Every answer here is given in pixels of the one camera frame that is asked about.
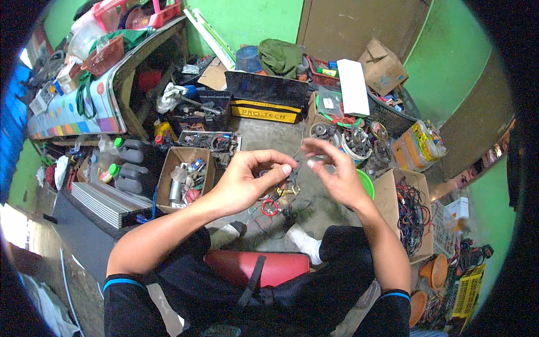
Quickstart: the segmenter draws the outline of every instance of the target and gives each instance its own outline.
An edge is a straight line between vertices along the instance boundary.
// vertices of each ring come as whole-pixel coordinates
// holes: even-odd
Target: green wall
[[[23,149],[19,155],[19,161],[15,166],[15,173],[9,189],[8,204],[12,207],[19,207],[33,213],[36,209],[36,191],[38,183],[36,173],[41,166],[41,159],[36,150],[27,139],[23,144]]]
[[[71,26],[75,23],[75,12],[85,2],[86,0],[56,0],[50,5],[43,25],[53,49],[71,32]]]
[[[507,189],[507,157],[491,167],[484,176],[468,187],[470,219],[476,223],[477,233],[472,233],[474,245],[489,244],[494,254],[486,260],[485,275],[476,311],[485,303],[513,236],[515,212],[509,207]]]
[[[272,38],[296,42],[302,0],[186,0],[185,6],[199,8],[211,26],[236,52],[240,44],[258,45]],[[189,23],[189,52],[213,54],[197,30]]]
[[[410,92],[423,119],[442,125],[483,72],[491,44],[461,0],[432,0],[414,47],[404,62]]]

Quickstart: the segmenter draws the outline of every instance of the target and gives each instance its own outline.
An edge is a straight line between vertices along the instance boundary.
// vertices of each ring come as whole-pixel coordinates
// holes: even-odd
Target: green bottle cap
[[[122,146],[123,144],[123,139],[121,137],[118,137],[114,140],[114,145],[116,145],[116,147],[120,147]]]
[[[117,164],[111,164],[110,167],[108,168],[108,172],[110,173],[110,175],[112,175],[113,177],[117,176],[119,173],[120,173],[120,165],[117,165]]]

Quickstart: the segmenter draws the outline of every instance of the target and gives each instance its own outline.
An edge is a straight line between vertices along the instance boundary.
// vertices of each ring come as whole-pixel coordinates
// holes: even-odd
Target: forearm
[[[125,234],[116,243],[107,266],[111,274],[145,274],[200,227],[220,217],[209,199],[152,220]]]
[[[363,200],[353,209],[369,240],[376,279],[382,291],[401,289],[410,293],[410,261],[395,232],[372,200]]]

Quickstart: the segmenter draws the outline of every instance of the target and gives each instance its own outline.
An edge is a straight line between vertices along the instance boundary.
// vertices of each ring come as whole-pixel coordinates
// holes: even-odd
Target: red cushion
[[[232,284],[247,286],[259,255],[266,257],[260,286],[278,286],[309,272],[309,258],[298,253],[234,252],[214,250],[206,255],[206,263]]]

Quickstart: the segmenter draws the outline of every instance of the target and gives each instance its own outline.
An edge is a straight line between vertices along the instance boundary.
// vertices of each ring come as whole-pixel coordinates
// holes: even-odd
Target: person's left hand
[[[269,188],[283,184],[299,164],[275,150],[239,151],[227,167],[219,183],[200,200],[211,203],[220,217],[246,210]],[[268,173],[258,177],[258,172]]]

